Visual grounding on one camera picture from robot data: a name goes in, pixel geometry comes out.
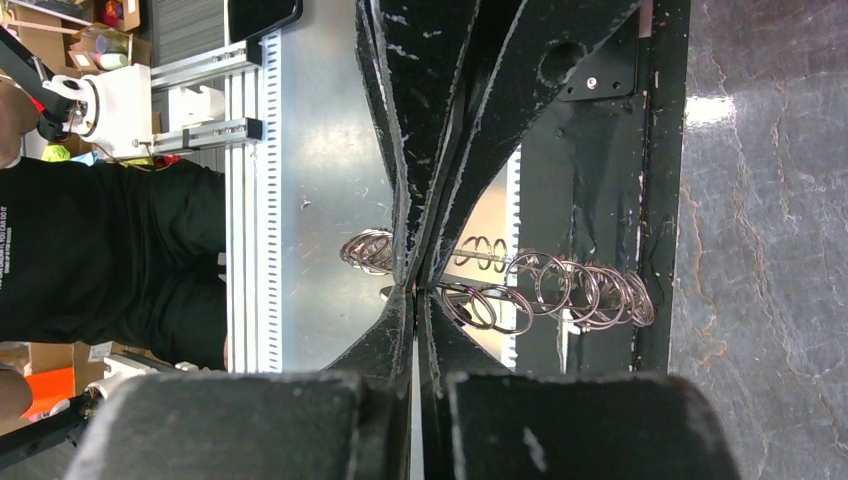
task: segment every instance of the coil spring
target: coil spring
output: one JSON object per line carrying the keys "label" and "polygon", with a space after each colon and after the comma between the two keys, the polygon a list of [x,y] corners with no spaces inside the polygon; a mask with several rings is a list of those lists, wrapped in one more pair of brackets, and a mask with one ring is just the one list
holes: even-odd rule
{"label": "coil spring", "polygon": [[[445,308],[457,321],[507,335],[527,332],[537,316],[575,324],[584,330],[603,330],[628,322],[645,327],[654,321],[651,298],[644,282],[633,272],[620,273],[596,262],[578,263],[530,250],[520,251],[513,258],[505,255],[503,239],[491,242],[486,237],[469,237],[453,252],[457,266],[477,260],[481,270],[493,268],[506,276],[529,275],[533,279],[534,301],[506,285],[439,282]],[[383,229],[366,230],[344,244],[340,257],[370,275],[388,275],[394,258],[392,233]],[[555,301],[546,298],[551,295]],[[492,300],[512,303],[526,314],[526,323],[514,329],[499,325]]]}

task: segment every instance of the metal plate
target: metal plate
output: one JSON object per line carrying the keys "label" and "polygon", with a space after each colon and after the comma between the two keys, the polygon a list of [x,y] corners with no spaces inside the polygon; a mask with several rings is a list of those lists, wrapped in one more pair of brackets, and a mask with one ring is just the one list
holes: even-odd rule
{"label": "metal plate", "polygon": [[577,68],[557,98],[574,102],[633,93],[638,40],[639,11],[636,11],[603,47]]}
{"label": "metal plate", "polygon": [[[354,6],[308,6],[263,42],[264,77],[254,81],[265,85],[256,103],[265,144],[227,161],[238,373],[327,366],[380,317],[379,291],[392,284],[339,261],[351,236],[391,225],[392,193],[354,55]],[[233,80],[233,106],[249,84]]]}

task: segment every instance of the cardboard box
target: cardboard box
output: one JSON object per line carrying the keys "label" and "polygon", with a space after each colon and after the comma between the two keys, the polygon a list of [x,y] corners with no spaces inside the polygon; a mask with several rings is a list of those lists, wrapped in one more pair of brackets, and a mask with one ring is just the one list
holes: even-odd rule
{"label": "cardboard box", "polygon": [[107,37],[113,39],[116,43],[126,44],[126,49],[122,48],[122,53],[127,55],[129,65],[147,65],[153,57],[153,45],[150,42],[141,40],[134,34],[119,32],[107,25],[94,23],[71,36],[70,50],[68,56],[73,65],[84,74],[95,74],[104,71],[98,61],[97,39],[98,37]]}
{"label": "cardboard box", "polygon": [[[62,20],[46,13],[16,5],[14,14],[18,21],[62,28]],[[66,66],[65,39],[59,32],[50,32],[31,27],[14,27],[21,43],[33,55],[41,59],[44,65],[54,72]]]}
{"label": "cardboard box", "polygon": [[51,372],[74,366],[74,346],[48,343],[29,344],[27,373]]}
{"label": "cardboard box", "polygon": [[120,5],[120,18],[110,19],[105,15],[107,4],[110,0],[94,0],[94,18],[98,23],[114,27],[122,32],[129,32],[141,26],[141,1],[142,0],[112,0]]}

